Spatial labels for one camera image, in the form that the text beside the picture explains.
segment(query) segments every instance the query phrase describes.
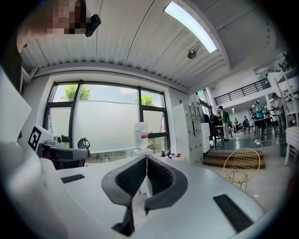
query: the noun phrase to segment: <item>ceiling light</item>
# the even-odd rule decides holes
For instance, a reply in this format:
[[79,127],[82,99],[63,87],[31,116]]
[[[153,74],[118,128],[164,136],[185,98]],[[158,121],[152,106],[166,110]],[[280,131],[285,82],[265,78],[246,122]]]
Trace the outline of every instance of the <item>ceiling light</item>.
[[195,58],[195,57],[196,57],[196,51],[194,51],[194,50],[189,51],[187,57],[188,57],[189,59],[193,59],[193,58]]
[[203,27],[183,8],[171,2],[164,10],[167,14],[177,19],[201,41],[206,49],[211,53],[217,49],[209,34]]

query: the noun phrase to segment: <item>white locker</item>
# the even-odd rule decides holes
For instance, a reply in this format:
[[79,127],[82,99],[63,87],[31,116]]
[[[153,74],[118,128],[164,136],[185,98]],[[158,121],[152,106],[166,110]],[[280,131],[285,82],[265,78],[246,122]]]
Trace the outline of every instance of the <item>white locker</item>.
[[182,154],[181,159],[187,164],[202,163],[203,145],[198,108],[180,104],[172,112],[177,154]]
[[190,105],[190,112],[191,112],[191,119],[196,120],[195,108],[194,106]]

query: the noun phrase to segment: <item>pixelated area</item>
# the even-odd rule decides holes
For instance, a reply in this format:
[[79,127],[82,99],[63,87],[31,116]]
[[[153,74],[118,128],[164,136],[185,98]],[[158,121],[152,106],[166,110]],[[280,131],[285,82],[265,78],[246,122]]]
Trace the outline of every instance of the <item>pixelated area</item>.
[[40,14],[41,28],[46,25],[47,34],[83,34],[78,31],[86,28],[89,18],[86,17],[85,0],[52,0],[46,2],[46,14]]

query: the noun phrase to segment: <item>green shirt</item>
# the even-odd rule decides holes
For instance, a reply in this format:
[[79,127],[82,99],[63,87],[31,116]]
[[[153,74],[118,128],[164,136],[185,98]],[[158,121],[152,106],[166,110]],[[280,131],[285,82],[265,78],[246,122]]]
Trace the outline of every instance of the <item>green shirt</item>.
[[228,113],[226,113],[226,111],[223,110],[221,115],[223,117],[222,123],[223,124],[227,123],[228,122]]

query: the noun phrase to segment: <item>wooden step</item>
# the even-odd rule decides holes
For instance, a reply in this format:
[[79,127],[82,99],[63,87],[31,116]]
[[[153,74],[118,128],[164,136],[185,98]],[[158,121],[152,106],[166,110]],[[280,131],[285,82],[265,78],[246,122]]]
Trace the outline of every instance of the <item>wooden step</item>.
[[[223,168],[225,161],[226,161],[226,159],[204,158],[202,164],[203,165],[208,165],[208,166]],[[232,165],[233,165],[233,161],[227,161],[227,163],[225,164],[225,167],[230,168]],[[258,161],[256,162],[256,166],[255,166],[255,169],[257,169],[257,168],[258,168]],[[266,162],[265,162],[265,160],[261,159],[260,169],[264,169],[264,168],[266,168]]]
[[[258,155],[260,156],[261,160],[263,159],[263,152],[257,151]],[[207,158],[209,159],[227,159],[230,156],[231,153],[218,153],[218,152],[209,152],[207,154]]]

